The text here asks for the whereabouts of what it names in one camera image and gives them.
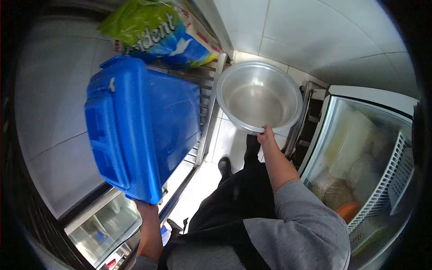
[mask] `gray shirt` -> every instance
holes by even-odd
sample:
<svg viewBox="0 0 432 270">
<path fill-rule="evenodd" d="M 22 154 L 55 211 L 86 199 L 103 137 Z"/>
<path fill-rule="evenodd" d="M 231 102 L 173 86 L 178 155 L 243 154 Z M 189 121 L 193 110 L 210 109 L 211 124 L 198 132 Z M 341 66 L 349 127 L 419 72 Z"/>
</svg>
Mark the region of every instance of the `gray shirt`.
<svg viewBox="0 0 432 270">
<path fill-rule="evenodd" d="M 272 270 L 347 269 L 350 256 L 345 221 L 300 180 L 274 195 L 278 219 L 244 219 L 252 244 Z M 172 251 L 169 269 L 244 269 L 231 246 L 186 245 Z M 156 269 L 137 256 L 134 270 Z"/>
</svg>

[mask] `under-counter refrigerator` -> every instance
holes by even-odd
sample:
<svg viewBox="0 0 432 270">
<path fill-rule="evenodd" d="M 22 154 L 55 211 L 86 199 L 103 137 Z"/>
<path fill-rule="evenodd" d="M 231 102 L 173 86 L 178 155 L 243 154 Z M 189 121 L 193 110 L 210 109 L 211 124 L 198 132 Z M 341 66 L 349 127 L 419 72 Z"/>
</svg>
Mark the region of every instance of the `under-counter refrigerator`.
<svg viewBox="0 0 432 270">
<path fill-rule="evenodd" d="M 349 269 L 379 268 L 418 191 L 411 137 L 418 101 L 355 86 L 322 91 L 326 97 L 299 174 L 324 204 L 348 214 Z"/>
</svg>

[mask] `blue plastic container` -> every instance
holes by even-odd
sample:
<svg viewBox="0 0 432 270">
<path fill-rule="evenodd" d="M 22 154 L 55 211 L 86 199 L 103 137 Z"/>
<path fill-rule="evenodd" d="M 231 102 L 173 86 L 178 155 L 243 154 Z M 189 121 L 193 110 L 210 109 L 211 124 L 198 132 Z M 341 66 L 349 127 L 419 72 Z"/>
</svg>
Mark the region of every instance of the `blue plastic container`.
<svg viewBox="0 0 432 270">
<path fill-rule="evenodd" d="M 84 106 L 99 173 L 128 197 L 156 204 L 199 139 L 200 88 L 128 56 L 100 67 Z"/>
</svg>

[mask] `refrigerator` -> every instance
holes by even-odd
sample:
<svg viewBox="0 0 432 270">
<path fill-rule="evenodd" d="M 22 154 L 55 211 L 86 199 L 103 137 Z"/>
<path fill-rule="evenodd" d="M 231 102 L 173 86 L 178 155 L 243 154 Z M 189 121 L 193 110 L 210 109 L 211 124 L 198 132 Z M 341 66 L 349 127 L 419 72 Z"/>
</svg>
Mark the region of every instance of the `refrigerator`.
<svg viewBox="0 0 432 270">
<path fill-rule="evenodd" d="M 325 98 L 298 168 L 300 179 L 337 213 L 351 211 L 346 219 L 349 269 L 378 269 L 398 241 L 419 192 L 411 136 L 418 101 L 355 86 L 318 90 Z M 310 132 L 305 125 L 298 128 Z M 299 146 L 302 131 L 293 133 Z"/>
<path fill-rule="evenodd" d="M 141 226 L 135 203 L 112 188 L 65 227 L 69 239 L 96 269 L 114 269 L 131 247 L 126 244 Z"/>
</svg>

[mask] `orange item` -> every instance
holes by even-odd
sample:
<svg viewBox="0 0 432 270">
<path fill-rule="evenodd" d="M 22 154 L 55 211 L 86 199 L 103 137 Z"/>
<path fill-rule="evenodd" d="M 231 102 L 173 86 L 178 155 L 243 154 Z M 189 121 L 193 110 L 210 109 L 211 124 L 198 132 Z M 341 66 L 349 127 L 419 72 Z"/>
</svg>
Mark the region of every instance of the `orange item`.
<svg viewBox="0 0 432 270">
<path fill-rule="evenodd" d="M 335 212 L 348 224 L 360 211 L 360 207 L 358 202 L 349 202 L 342 204 Z"/>
</svg>

